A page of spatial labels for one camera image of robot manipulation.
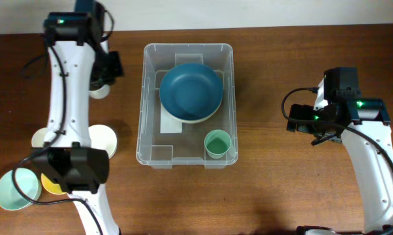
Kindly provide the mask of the grey cup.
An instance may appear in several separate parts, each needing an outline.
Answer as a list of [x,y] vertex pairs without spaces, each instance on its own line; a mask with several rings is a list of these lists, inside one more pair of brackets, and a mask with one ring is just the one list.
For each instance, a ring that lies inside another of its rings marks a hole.
[[88,91],[89,96],[92,99],[103,99],[108,96],[110,93],[110,86],[105,84],[101,88],[96,90]]

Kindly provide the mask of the dark blue plate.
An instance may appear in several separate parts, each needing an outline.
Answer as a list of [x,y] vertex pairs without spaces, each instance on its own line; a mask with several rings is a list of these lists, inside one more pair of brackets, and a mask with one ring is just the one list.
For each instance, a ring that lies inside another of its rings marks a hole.
[[222,103],[223,82],[210,67],[185,63],[163,77],[159,98],[173,116],[196,120],[208,116]]

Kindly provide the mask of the mint green cup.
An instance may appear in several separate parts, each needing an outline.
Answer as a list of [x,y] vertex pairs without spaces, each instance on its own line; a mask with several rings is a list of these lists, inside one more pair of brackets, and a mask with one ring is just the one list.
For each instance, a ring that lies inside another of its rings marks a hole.
[[222,158],[231,148],[232,140],[229,134],[223,130],[210,131],[204,139],[204,147],[208,155],[213,159]]

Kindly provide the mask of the cream plate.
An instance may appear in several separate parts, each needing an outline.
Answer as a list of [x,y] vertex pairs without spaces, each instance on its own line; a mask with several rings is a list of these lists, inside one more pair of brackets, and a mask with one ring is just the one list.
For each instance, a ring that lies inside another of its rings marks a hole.
[[185,119],[180,119],[178,117],[173,116],[171,113],[169,113],[167,111],[167,109],[161,103],[161,109],[163,109],[168,114],[168,116],[170,116],[172,119],[175,119],[176,121],[179,121],[181,123],[186,123],[186,124],[201,123],[203,121],[206,121],[207,119],[210,119],[218,111],[218,109],[220,109],[221,106],[222,106],[222,103],[220,103],[220,105],[211,114],[209,114],[208,116],[206,116],[204,118],[200,118],[200,119],[196,119],[196,120],[185,120]]

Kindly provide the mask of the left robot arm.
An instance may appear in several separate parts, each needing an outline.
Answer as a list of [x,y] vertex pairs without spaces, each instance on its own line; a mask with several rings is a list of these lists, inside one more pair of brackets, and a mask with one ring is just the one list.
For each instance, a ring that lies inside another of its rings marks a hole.
[[28,158],[74,203],[87,234],[120,234],[106,196],[109,157],[92,148],[89,94],[108,94],[123,69],[117,51],[109,51],[104,32],[108,14],[98,1],[76,1],[71,12],[51,12],[43,23],[52,84],[48,131],[42,148]]

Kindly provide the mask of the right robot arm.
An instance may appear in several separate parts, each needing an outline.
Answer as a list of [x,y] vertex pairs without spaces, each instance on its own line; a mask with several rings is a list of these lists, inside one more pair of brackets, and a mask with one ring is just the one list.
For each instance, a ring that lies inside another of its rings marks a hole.
[[338,142],[346,148],[364,207],[364,234],[393,234],[393,147],[390,116],[378,98],[364,98],[356,68],[328,69],[310,92],[314,105],[293,104],[284,113],[287,130],[312,134],[312,145]]

